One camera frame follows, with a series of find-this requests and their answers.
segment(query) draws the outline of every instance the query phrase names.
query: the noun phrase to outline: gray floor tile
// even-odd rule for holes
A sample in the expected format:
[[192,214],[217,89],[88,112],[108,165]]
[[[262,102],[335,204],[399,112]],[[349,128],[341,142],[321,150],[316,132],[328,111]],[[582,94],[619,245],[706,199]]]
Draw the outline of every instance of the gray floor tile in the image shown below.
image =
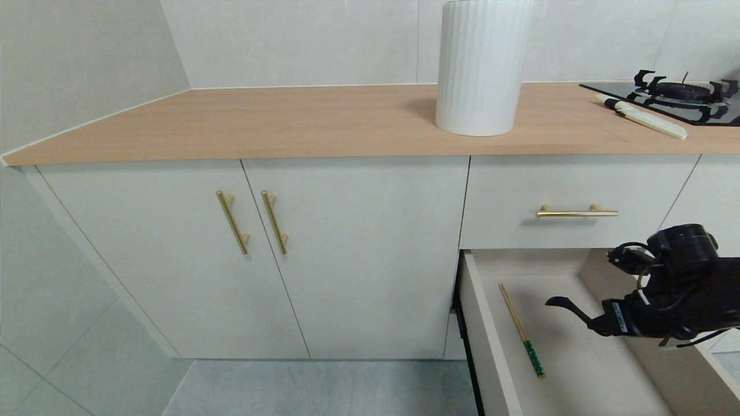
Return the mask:
[[346,416],[351,364],[199,360],[164,416]]
[[464,361],[196,361],[164,416],[476,415]]
[[740,383],[740,352],[723,352],[714,357]]
[[42,381],[13,416],[90,416],[51,384]]
[[3,344],[46,375],[117,296],[24,173],[2,169]]
[[0,346],[0,416],[10,416],[39,381],[41,377]]
[[477,415],[465,361],[358,364],[351,416]]
[[47,379],[99,416],[160,416],[191,362],[167,357],[119,301]]

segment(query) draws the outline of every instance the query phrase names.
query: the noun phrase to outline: cabinet door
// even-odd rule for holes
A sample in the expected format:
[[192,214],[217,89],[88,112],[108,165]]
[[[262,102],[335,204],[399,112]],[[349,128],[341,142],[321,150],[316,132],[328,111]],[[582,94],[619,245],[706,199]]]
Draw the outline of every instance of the cabinet door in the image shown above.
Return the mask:
[[312,358],[443,357],[468,157],[243,162]]
[[[717,240],[720,256],[740,257],[738,195],[740,155],[702,155],[661,228],[701,224]],[[722,335],[711,351],[740,351],[740,331]]]
[[[38,168],[180,355],[308,357],[239,160]],[[235,196],[247,255],[217,189]]]

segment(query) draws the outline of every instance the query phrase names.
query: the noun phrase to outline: floor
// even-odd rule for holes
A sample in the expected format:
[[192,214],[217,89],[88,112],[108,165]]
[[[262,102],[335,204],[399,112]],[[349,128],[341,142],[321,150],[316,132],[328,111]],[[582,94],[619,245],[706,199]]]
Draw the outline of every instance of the floor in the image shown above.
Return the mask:
[[465,361],[197,360],[164,416],[477,415]]

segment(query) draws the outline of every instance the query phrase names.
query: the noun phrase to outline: green chopstick handle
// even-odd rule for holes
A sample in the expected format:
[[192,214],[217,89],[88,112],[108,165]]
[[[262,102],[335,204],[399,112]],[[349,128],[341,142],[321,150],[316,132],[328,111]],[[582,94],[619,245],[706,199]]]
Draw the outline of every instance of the green chopstick handle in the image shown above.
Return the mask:
[[532,362],[532,366],[534,367],[534,372],[537,373],[537,377],[545,378],[545,370],[542,369],[542,364],[539,363],[539,358],[537,358],[537,353],[534,351],[534,347],[532,347],[532,342],[524,341],[524,348],[527,350],[529,360]]

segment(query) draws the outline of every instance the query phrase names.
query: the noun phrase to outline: knife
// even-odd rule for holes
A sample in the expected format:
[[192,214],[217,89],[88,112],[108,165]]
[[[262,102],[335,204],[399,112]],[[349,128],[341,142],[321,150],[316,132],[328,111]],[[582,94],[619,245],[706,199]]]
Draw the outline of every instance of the knife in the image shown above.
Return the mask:
[[606,94],[596,94],[596,99],[604,104],[604,107],[614,110],[615,113],[621,115],[622,117],[630,119],[637,124],[642,124],[643,126],[649,127],[657,132],[661,132],[665,135],[669,135],[670,137],[674,137],[680,140],[683,140],[689,136],[689,133],[686,131],[686,129],[679,126],[678,124],[671,123],[670,121],[664,120],[660,117],[656,117],[652,114],[640,111],[617,98],[611,97]]

